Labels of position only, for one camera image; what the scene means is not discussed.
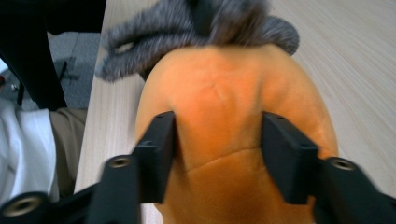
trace person's leg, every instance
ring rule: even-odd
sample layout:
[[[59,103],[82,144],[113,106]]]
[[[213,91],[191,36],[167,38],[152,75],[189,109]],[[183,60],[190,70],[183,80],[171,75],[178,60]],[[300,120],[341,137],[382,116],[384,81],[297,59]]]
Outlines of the person's leg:
[[[44,16],[0,13],[0,55],[39,108],[67,107]]]
[[[100,33],[105,15],[106,0],[47,0],[52,7],[46,13],[48,31]]]
[[[84,135],[86,109],[62,108],[49,113],[56,145],[56,171],[61,198],[74,193]]]

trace wooden table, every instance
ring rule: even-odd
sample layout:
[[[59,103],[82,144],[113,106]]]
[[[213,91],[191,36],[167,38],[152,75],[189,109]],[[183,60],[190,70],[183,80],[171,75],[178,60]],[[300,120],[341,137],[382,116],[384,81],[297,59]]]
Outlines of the wooden table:
[[[104,29],[156,0],[107,0]],[[301,35],[293,58],[318,85],[337,133],[340,156],[360,164],[396,197],[396,5],[390,0],[273,1],[271,14]],[[99,50],[98,61],[104,56]],[[105,160],[134,148],[139,76],[92,83],[76,191],[99,180]],[[161,215],[144,206],[145,223]]]

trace gray floor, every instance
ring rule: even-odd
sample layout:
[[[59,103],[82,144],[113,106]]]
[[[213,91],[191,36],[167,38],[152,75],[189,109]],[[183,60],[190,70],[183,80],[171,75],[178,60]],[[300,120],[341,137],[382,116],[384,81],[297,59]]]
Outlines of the gray floor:
[[[100,34],[86,33],[63,33],[49,41],[53,61],[57,64],[67,62],[61,84],[69,107],[88,107],[99,42]],[[2,76],[7,82],[0,96],[16,101],[18,91],[13,89],[19,86],[18,80],[8,70],[3,72]],[[37,109],[27,92],[24,94],[22,108]]]

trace white cloth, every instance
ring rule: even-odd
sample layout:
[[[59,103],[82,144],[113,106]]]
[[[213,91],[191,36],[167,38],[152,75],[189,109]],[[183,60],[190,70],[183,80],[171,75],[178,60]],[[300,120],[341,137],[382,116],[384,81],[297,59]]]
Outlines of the white cloth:
[[[23,111],[0,98],[0,204],[24,192],[59,199],[50,112]]]

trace brown pants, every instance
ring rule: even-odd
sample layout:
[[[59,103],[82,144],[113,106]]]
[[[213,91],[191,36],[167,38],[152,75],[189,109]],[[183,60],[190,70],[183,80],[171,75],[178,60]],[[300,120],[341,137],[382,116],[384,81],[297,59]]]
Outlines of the brown pants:
[[[61,108],[50,111],[49,117],[56,145],[56,173],[62,199],[74,192],[87,110]]]

